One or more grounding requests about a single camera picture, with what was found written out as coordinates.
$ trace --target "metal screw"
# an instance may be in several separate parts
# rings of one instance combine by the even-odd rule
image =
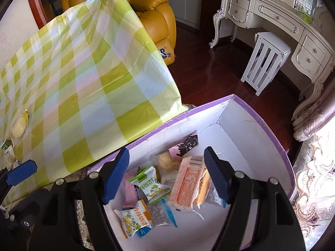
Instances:
[[[97,178],[99,176],[99,173],[98,172],[92,172],[88,176],[91,179],[95,179],[95,178]]]
[[[59,178],[56,180],[56,185],[62,185],[64,183],[64,179]]]
[[[241,172],[241,171],[237,171],[237,172],[235,172],[235,176],[236,176],[237,178],[244,178],[244,173]]]
[[[278,184],[278,179],[277,179],[277,178],[274,178],[274,177],[271,177],[271,178],[270,178],[270,182],[271,182],[273,185],[277,185],[277,184]]]

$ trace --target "yellow leather armchair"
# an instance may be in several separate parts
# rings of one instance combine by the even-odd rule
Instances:
[[[62,0],[63,11],[86,0]],[[148,31],[158,50],[173,53],[175,49],[175,15],[168,5],[169,0],[128,0],[133,10]],[[164,59],[166,65],[175,61],[174,56]]]

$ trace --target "sheer curtain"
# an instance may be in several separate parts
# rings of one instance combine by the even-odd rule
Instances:
[[[292,204],[310,250],[335,215],[335,118],[304,141],[293,168]]]

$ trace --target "dressing table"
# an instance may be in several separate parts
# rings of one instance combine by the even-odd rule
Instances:
[[[335,66],[335,50],[319,32],[322,24],[318,19],[318,8],[314,10],[313,21],[309,24],[298,15],[296,9],[281,0],[221,0],[221,7],[213,16],[215,38],[209,43],[211,48],[218,43],[222,18],[235,23],[232,41],[239,27],[260,28],[266,20],[297,42],[291,61],[298,71],[310,78],[314,88],[311,95],[297,106],[292,120],[297,119],[305,107],[320,98],[323,84]]]

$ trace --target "dark red floor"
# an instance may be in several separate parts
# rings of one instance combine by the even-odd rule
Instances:
[[[177,27],[175,63],[169,69],[184,104],[198,106],[232,93],[241,97],[265,120],[292,162],[299,143],[293,138],[291,117],[299,101],[276,78],[256,96],[241,82],[249,58],[230,42],[210,49],[200,36]]]

